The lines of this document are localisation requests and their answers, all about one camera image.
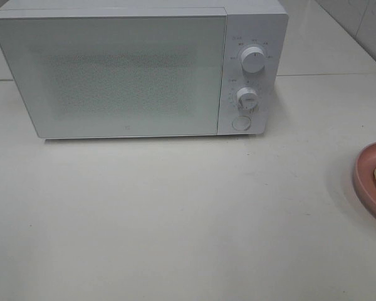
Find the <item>pink round plate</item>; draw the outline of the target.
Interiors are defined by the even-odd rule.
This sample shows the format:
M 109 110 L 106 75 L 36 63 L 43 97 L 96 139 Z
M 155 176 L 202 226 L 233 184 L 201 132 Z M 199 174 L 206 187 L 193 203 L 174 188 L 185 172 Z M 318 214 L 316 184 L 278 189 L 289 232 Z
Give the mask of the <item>pink round plate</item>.
M 376 142 L 364 147 L 353 168 L 354 190 L 364 207 L 376 218 Z

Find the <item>round white door button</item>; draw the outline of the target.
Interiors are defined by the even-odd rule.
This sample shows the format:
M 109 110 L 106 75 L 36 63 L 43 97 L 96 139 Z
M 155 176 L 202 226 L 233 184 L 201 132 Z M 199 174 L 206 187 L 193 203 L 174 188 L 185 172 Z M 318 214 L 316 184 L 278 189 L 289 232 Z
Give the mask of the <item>round white door button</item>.
M 247 116 L 238 116 L 232 122 L 232 127 L 237 131 L 248 130 L 251 126 L 251 119 Z

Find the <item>white microwave oven body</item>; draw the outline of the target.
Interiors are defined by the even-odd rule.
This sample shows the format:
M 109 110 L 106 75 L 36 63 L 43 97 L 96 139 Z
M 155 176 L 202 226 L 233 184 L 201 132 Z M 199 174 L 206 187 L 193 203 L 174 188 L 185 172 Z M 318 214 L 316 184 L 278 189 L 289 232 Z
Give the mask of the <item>white microwave oven body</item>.
M 113 8 L 223 8 L 227 21 L 217 133 L 214 135 L 264 132 L 289 20 L 278 1 L 8 1 L 0 11 Z M 257 73 L 247 73 L 241 66 L 239 55 L 249 46 L 259 46 L 265 53 L 265 66 Z M 258 105 L 252 110 L 241 110 L 237 106 L 236 93 L 243 87 L 251 87 L 258 94 Z M 237 131 L 232 127 L 238 116 L 251 119 L 248 130 Z

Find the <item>white microwave door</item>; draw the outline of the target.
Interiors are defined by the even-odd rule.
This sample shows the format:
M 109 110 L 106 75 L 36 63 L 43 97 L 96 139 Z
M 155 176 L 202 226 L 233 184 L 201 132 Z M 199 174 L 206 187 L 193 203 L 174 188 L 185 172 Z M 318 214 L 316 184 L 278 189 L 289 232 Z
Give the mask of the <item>white microwave door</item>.
M 44 139 L 214 135 L 223 8 L 0 11 L 0 48 Z

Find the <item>upper white power knob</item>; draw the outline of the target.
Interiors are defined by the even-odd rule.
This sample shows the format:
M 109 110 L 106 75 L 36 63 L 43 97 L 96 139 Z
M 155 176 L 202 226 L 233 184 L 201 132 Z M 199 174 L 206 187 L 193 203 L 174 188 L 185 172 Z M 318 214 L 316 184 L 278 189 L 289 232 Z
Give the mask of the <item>upper white power knob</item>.
M 259 46 L 249 46 L 239 55 L 242 69 L 247 73 L 257 73 L 265 66 L 265 53 Z

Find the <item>lower white timer knob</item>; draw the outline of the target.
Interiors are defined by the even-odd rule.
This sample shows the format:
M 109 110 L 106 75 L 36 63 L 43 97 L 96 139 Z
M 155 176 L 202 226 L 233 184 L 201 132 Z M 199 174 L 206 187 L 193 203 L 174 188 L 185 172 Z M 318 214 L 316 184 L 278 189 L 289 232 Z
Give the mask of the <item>lower white timer knob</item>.
M 258 105 L 258 94 L 251 87 L 243 87 L 236 93 L 236 103 L 241 110 L 252 110 Z

